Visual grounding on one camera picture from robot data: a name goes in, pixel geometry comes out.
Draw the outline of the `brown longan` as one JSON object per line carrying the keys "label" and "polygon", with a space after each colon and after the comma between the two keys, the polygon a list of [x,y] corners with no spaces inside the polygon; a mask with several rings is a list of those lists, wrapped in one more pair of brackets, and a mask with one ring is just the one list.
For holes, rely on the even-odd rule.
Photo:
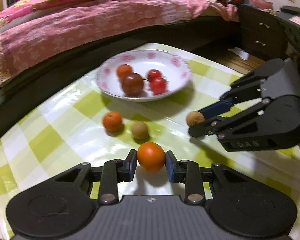
{"label": "brown longan", "polygon": [[204,121],[205,118],[199,111],[192,111],[186,116],[186,123],[189,127]]}
{"label": "brown longan", "polygon": [[145,140],[149,137],[149,128],[146,123],[137,121],[131,126],[132,136],[137,140]]}

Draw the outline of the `orange tangerine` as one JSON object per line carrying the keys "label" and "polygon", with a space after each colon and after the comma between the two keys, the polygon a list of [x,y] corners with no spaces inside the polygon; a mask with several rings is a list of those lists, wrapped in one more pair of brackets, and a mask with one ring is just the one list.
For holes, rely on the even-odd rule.
{"label": "orange tangerine", "polygon": [[108,112],[102,118],[102,124],[107,132],[117,132],[122,128],[122,116],[119,112]]}
{"label": "orange tangerine", "polygon": [[122,81],[126,75],[128,75],[132,72],[133,72],[133,68],[132,68],[132,66],[130,66],[128,64],[122,64],[122,65],[118,66],[116,69],[116,74],[120,81]]}
{"label": "orange tangerine", "polygon": [[137,159],[140,166],[147,172],[158,172],[165,165],[164,150],[154,142],[145,142],[137,150]]}

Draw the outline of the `red cherry tomato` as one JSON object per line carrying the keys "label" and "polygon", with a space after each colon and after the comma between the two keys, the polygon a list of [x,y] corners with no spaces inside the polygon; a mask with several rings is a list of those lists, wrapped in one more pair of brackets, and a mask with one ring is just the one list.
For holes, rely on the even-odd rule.
{"label": "red cherry tomato", "polygon": [[162,77],[153,78],[150,82],[150,89],[154,95],[166,92],[167,82]]}
{"label": "red cherry tomato", "polygon": [[149,82],[151,82],[153,79],[155,78],[161,78],[162,77],[162,73],[157,70],[157,69],[151,69],[148,73],[147,73],[147,80]]}

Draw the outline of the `dark purple tomato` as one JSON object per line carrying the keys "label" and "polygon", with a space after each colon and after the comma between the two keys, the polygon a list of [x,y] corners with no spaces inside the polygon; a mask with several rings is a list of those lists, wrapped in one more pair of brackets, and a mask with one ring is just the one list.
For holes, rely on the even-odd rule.
{"label": "dark purple tomato", "polygon": [[137,73],[127,74],[122,79],[121,87],[127,96],[138,96],[143,91],[143,78]]}

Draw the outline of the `white paper on floor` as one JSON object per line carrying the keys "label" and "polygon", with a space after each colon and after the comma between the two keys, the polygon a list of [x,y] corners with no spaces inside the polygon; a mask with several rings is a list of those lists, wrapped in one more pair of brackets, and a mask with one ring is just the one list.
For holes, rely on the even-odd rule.
{"label": "white paper on floor", "polygon": [[247,61],[249,59],[249,53],[246,51],[242,50],[241,48],[235,47],[230,49],[229,51],[233,52],[237,56],[239,56],[242,60]]}

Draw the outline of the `white floral plate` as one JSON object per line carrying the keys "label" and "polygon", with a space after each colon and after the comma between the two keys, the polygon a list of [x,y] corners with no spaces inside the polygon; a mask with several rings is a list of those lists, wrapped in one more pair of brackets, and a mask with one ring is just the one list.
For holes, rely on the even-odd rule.
{"label": "white floral plate", "polygon": [[[117,76],[117,68],[123,64],[130,65],[132,70],[144,79],[150,70],[160,71],[167,81],[166,91],[154,95],[149,82],[145,80],[140,95],[126,95]],[[96,83],[102,92],[132,102],[163,99],[185,88],[191,78],[192,71],[185,59],[174,53],[155,49],[136,49],[119,53],[104,61],[96,72]]]}

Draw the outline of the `green checkered tablecloth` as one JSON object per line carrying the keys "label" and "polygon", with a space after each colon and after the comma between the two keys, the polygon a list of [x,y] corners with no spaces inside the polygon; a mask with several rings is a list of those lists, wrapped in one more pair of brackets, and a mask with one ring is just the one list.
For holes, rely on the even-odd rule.
{"label": "green checkered tablecloth", "polygon": [[[215,101],[240,74],[226,66],[181,49],[157,43],[147,48],[170,51],[186,59],[191,83],[179,93],[153,102],[126,102],[105,96],[90,72],[16,123],[0,139],[0,239],[13,233],[5,216],[9,200],[79,163],[101,166],[124,158],[138,143],[130,133],[135,121],[149,126],[150,140],[177,159],[200,166],[222,163],[289,195],[298,207],[291,231],[300,239],[300,151],[226,152],[216,137],[191,140],[186,116]],[[107,132],[102,124],[108,112],[119,112],[122,128]]]}

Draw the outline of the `dark wooden nightstand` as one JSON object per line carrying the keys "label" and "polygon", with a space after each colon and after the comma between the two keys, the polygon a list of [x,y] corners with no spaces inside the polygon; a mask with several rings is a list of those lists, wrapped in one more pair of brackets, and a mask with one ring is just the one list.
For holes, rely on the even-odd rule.
{"label": "dark wooden nightstand", "polygon": [[287,38],[276,17],[246,4],[238,6],[240,48],[264,61],[285,59]]}

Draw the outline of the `pink floral quilt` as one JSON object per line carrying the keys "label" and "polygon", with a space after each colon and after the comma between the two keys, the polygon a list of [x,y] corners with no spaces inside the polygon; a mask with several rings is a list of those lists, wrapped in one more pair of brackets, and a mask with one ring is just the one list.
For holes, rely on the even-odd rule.
{"label": "pink floral quilt", "polygon": [[0,12],[0,86],[83,44],[208,12],[238,20],[221,0],[20,0]]}

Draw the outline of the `dark wooden bed frame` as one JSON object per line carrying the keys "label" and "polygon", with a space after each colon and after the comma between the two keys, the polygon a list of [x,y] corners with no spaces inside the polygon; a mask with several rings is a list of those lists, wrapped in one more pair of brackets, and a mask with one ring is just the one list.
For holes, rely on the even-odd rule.
{"label": "dark wooden bed frame", "polygon": [[209,42],[235,41],[238,22],[217,16],[144,27],[59,53],[0,85],[0,138],[27,113],[106,59],[147,43],[193,52]]}

